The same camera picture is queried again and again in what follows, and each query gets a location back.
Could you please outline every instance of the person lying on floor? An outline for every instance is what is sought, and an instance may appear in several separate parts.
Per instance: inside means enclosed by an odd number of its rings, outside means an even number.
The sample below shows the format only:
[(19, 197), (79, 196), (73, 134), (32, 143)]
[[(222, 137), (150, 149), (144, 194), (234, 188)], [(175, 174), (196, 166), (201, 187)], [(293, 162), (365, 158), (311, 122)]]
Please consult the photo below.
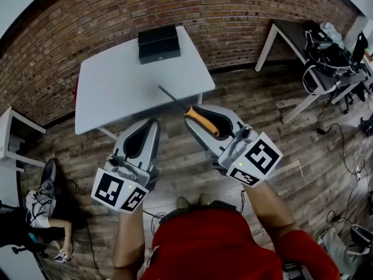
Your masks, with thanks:
[(68, 258), (71, 258), (72, 251), (72, 223), (68, 220), (56, 218), (63, 205), (57, 202), (55, 197), (54, 180), (56, 176), (56, 164), (49, 160), (41, 177), (41, 185), (38, 190), (30, 190), (26, 196), (27, 223), (32, 228), (64, 228), (65, 240), (62, 249), (65, 250)]
[(317, 241), (333, 258), (341, 274), (353, 277), (368, 259), (368, 254), (349, 252), (333, 227), (323, 232)]
[(303, 275), (311, 277), (297, 279), (340, 279), (333, 260), (308, 233), (299, 230), (287, 205), (267, 181), (244, 189), (276, 252), (254, 242), (246, 220), (234, 206), (210, 202), (203, 194), (199, 206), (191, 208), (179, 197), (177, 209), (160, 221), (152, 256), (146, 262), (142, 205), (131, 215), (120, 214), (112, 279), (281, 280), (289, 279), (283, 274), (288, 261), (305, 267)]

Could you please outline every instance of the desk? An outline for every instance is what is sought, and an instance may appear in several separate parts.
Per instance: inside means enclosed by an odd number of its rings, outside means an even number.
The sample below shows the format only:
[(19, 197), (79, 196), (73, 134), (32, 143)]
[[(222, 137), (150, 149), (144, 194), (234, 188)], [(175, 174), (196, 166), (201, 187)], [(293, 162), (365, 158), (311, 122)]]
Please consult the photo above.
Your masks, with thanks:
[(76, 98), (75, 132), (79, 135), (148, 110), (171, 100), (162, 85), (177, 99), (213, 90), (215, 84), (184, 27), (177, 27), (181, 56), (140, 64), (138, 40), (107, 49), (80, 68)]
[[(269, 50), (275, 40), (277, 34), (280, 34), (288, 45), (293, 49), (295, 54), (303, 62), (306, 62), (306, 58), (303, 52), (305, 47), (306, 39), (304, 36), (304, 29), (301, 23), (291, 22), (287, 20), (273, 20), (269, 35), (267, 37), (264, 48), (256, 64), (255, 70), (259, 72), (262, 69), (263, 63), (268, 56)], [(325, 95), (332, 92), (336, 87), (346, 86), (355, 83), (355, 86), (364, 80), (362, 73), (353, 77), (341, 77), (340, 83), (333, 77), (328, 77), (319, 72), (317, 69), (310, 69), (310, 74), (316, 83), (316, 89), (314, 94), (309, 94), (304, 101), (302, 101), (293, 111), (283, 117), (282, 122), (285, 124), (292, 120), (297, 114), (307, 108), (313, 101), (315, 101), (320, 95)], [(341, 99), (348, 92), (343, 92), (336, 99)]]
[[(6, 164), (6, 159), (11, 158), (30, 165), (44, 167), (45, 163), (43, 162), (39, 162), (24, 156), (17, 155), (16, 153), (11, 152), (9, 150), (10, 126), (12, 124), (13, 118), (23, 122), (24, 124), (27, 124), (29, 127), (32, 127), (43, 134), (47, 132), (39, 125), (33, 123), (32, 121), (24, 118), (22, 115), (12, 110), (12, 107), (9, 107), (0, 117), (0, 166), (10, 168)], [(17, 138), (15, 136), (13, 136), (13, 138), (20, 143), (24, 143), (24, 140), (20, 138)], [(24, 172), (24, 170), (20, 168), (15, 168), (15, 170)]]

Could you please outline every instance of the chair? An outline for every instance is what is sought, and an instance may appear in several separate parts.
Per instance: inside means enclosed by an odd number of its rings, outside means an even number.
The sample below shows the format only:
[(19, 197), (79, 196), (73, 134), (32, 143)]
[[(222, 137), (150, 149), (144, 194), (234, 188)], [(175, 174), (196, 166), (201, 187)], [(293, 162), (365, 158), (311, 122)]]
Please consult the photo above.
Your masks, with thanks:
[[(23, 122), (24, 124), (27, 124), (29, 127), (34, 128), (35, 130), (45, 134), (47, 131), (40, 127), (39, 125), (33, 123), (32, 121), (24, 118), (22, 115), (15, 112), (12, 107), (9, 107), (3, 115), (0, 117), (0, 166), (7, 167), (14, 169), (12, 166), (6, 165), (6, 159), (11, 158), (14, 160), (18, 160), (30, 165), (38, 166), (38, 167), (44, 167), (45, 163), (39, 162), (33, 159), (29, 159), (24, 156), (20, 156), (17, 153), (11, 152), (9, 150), (9, 137), (10, 137), (10, 126), (12, 124), (13, 118), (16, 118), (17, 120)], [(13, 137), (15, 141), (18, 143), (24, 143), (24, 140)], [(24, 172), (24, 169), (16, 168), (16, 171)]]
[[(368, 41), (365, 38), (364, 33), (360, 32), (359, 35), (357, 36), (356, 45), (351, 56), (352, 60), (354, 61), (353, 63), (351, 63), (351, 67), (353, 67), (355, 71), (359, 71), (363, 69), (370, 76), (370, 72), (361, 65), (361, 61), (363, 60), (363, 57), (364, 57), (364, 51), (367, 47), (368, 47)], [(370, 91), (365, 86), (364, 81), (359, 82), (359, 84), (351, 90), (351, 92), (355, 93), (360, 98), (360, 100), (362, 100), (363, 102), (365, 101), (365, 97), (364, 97), (365, 91), (370, 95)], [(344, 96), (344, 101), (346, 102), (346, 109), (344, 113), (347, 114), (350, 109), (349, 105), (352, 105), (354, 103), (354, 99), (352, 98), (351, 94), (348, 93)]]
[(359, 266), (352, 279), (371, 279), (373, 275), (373, 233), (359, 225), (351, 225), (350, 233), (352, 241), (359, 247), (363, 248), (363, 252), (360, 255), (365, 254), (367, 257)]

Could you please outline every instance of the wooden floor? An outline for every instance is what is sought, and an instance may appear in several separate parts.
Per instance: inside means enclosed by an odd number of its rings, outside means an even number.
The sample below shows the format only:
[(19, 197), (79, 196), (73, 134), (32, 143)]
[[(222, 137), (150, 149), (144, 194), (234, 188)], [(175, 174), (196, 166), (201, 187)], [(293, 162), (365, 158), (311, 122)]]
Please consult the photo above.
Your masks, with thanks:
[[(317, 237), (328, 225), (325, 218), (329, 210), (339, 213), (345, 209), (356, 178), (344, 166), (342, 138), (337, 127), (324, 136), (315, 131), (316, 117), (328, 97), (319, 98), (291, 123), (281, 123), (281, 115), (291, 111), (305, 97), (300, 76), (301, 72), (294, 72), (287, 66), (264, 68), (260, 73), (249, 69), (215, 75), (216, 89), (206, 94), (203, 102), (234, 110), (256, 132), (266, 132), (275, 142), (284, 157), (269, 181), (294, 211), (301, 228)], [(348, 115), (342, 113), (344, 104), (329, 106), (320, 119), (320, 126), (324, 128), (335, 121), (341, 123), (344, 152), (350, 170), (354, 169), (357, 147), (367, 142), (357, 125), (361, 116), (369, 117), (371, 111), (368, 106), (368, 103), (356, 102)], [(157, 158), (160, 179), (156, 189), (144, 201), (145, 209), (154, 214), (170, 212), (175, 208), (178, 196), (195, 201), (202, 192), (210, 194), (213, 199), (240, 207), (242, 187), (211, 169), (204, 151), (184, 127), (181, 111), (167, 108), (158, 112), (156, 117), (162, 129)], [(108, 129), (119, 134), (135, 120), (114, 124)], [(76, 198), (82, 208), (93, 214), (89, 229), (96, 261), (104, 277), (111, 276), (118, 214), (93, 201), (90, 192), (97, 168), (103, 167), (113, 147), (114, 141), (98, 131), (75, 135), (72, 119), (49, 129), (36, 142), (29, 143), (26, 153), (38, 160), (55, 157), (66, 178), (79, 185), (80, 193)], [(372, 148), (368, 145), (364, 156), (357, 159), (360, 167), (366, 159), (365, 166), (369, 172), (373, 168), (371, 155)], [(24, 195), (27, 190), (38, 187), (41, 173), (40, 168), (26, 166), (26, 173), (22, 174)], [(366, 225), (367, 172), (363, 171), (361, 176), (362, 180), (351, 197), (348, 217), (353, 223)], [(243, 215), (256, 242), (271, 248), (269, 237), (255, 217), (247, 197)], [(149, 247), (152, 240), (151, 217), (144, 214), (144, 220), (146, 245)], [(335, 223), (334, 227), (348, 241), (349, 223)], [(87, 230), (74, 233), (73, 240), (75, 252), (73, 260), (67, 265), (54, 263), (57, 250), (48, 247), (50, 257), (42, 260), (46, 273), (51, 279), (100, 279), (93, 264)]]

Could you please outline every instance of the screwdriver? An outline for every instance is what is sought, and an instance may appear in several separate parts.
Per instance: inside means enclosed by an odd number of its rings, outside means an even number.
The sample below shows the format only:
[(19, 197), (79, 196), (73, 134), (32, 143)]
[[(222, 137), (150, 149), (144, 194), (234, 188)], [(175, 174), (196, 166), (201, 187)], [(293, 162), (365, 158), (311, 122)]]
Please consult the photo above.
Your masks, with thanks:
[(159, 89), (162, 90), (165, 94), (167, 94), (171, 99), (173, 99), (180, 107), (182, 107), (185, 110), (185, 116), (194, 118), (196, 121), (201, 123), (205, 128), (207, 128), (211, 133), (213, 133), (215, 136), (219, 136), (219, 130), (215, 125), (209, 121), (207, 118), (204, 118), (202, 115), (198, 114), (192, 106), (188, 109), (185, 107), (182, 103), (180, 103), (174, 96), (171, 95), (165, 88), (158, 85)]

